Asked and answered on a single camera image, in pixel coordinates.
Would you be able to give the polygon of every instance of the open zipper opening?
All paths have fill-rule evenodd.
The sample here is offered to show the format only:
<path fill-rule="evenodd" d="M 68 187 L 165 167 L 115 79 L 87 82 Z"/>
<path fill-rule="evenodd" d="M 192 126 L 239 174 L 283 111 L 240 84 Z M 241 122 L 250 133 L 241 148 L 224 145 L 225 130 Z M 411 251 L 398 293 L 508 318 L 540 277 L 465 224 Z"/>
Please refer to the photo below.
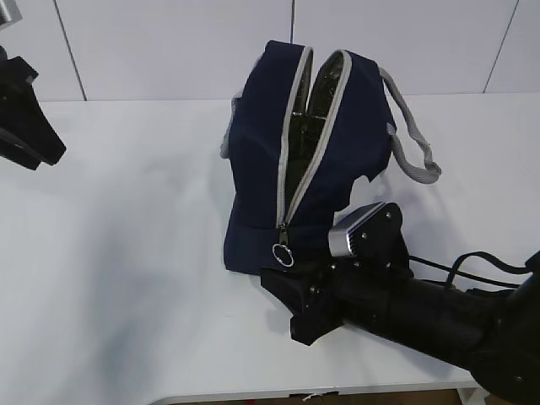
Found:
<path fill-rule="evenodd" d="M 283 131 L 282 152 L 285 144 L 287 154 L 284 165 L 280 165 L 283 182 L 278 184 L 278 207 L 281 209 L 278 210 L 277 226 L 285 231 L 326 151 L 352 65 L 347 52 L 334 52 L 317 74 L 308 105 L 313 53 L 307 49 L 306 58 L 301 60 L 297 72 L 300 77 L 298 87 L 293 87 L 291 92 L 291 99 L 295 95 L 294 106 L 285 117 L 288 122 L 283 125 L 287 132 Z"/>

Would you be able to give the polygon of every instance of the bag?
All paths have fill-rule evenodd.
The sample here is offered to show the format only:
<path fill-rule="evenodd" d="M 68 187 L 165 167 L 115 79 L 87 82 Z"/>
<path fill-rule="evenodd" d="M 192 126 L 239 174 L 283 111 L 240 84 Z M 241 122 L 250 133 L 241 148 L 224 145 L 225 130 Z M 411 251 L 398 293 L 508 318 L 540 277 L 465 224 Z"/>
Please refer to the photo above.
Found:
<path fill-rule="evenodd" d="M 312 61 L 310 47 L 270 41 L 232 101 L 221 148 L 236 189 L 224 241 L 229 270 L 259 274 L 330 256 L 334 213 L 348 206 L 354 181 L 372 181 L 392 152 L 416 181 L 433 183 L 441 173 L 386 71 L 335 51 L 310 92 Z M 425 169 L 405 158 L 383 81 L 424 152 Z"/>

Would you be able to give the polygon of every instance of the floor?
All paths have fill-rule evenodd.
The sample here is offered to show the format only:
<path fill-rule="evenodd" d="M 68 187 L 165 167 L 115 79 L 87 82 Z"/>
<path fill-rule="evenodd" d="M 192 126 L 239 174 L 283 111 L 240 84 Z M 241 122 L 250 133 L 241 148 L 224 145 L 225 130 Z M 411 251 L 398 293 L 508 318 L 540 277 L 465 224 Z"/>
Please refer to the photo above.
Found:
<path fill-rule="evenodd" d="M 456 390 L 388 392 L 383 394 L 357 394 L 332 397 L 258 399 L 256 401 L 205 402 L 206 405 L 462 405 Z M 512 405 L 496 397 L 489 397 L 486 405 Z"/>

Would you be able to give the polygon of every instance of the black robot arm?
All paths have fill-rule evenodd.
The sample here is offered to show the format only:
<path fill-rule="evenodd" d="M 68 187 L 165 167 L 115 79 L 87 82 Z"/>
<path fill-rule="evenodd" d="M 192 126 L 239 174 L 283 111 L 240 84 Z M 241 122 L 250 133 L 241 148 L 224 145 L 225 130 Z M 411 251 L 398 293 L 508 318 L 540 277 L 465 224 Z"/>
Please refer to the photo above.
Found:
<path fill-rule="evenodd" d="M 462 292 L 452 280 L 468 276 L 458 270 L 466 255 L 447 268 L 446 282 L 414 278 L 396 204 L 374 204 L 351 215 L 330 232 L 331 251 L 340 257 L 299 263 L 286 273 L 262 270 L 262 287 L 293 313 L 291 337 L 310 345 L 344 322 L 353 323 L 470 370 L 480 385 L 505 400 L 537 403 L 540 252 L 525 267 L 475 252 L 502 270 L 532 275 L 516 288 Z"/>

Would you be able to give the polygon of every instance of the metal ring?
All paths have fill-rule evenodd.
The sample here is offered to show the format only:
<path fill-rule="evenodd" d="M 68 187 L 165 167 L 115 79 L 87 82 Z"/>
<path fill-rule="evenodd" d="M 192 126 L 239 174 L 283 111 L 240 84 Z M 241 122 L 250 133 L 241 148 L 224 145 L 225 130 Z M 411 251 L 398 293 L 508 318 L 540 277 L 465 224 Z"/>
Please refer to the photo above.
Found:
<path fill-rule="evenodd" d="M 290 258 L 290 263 L 285 263 L 283 261 L 283 259 L 278 255 L 278 253 L 276 253 L 276 250 L 277 249 L 283 249 L 287 255 L 289 255 L 289 258 Z M 275 259 L 279 262 L 279 264 L 281 264 L 283 267 L 292 267 L 294 266 L 294 258 L 293 258 L 293 252 L 286 246 L 286 245 L 282 245 L 281 243 L 276 243 L 272 246 L 272 253 L 273 253 L 273 256 L 275 257 Z"/>

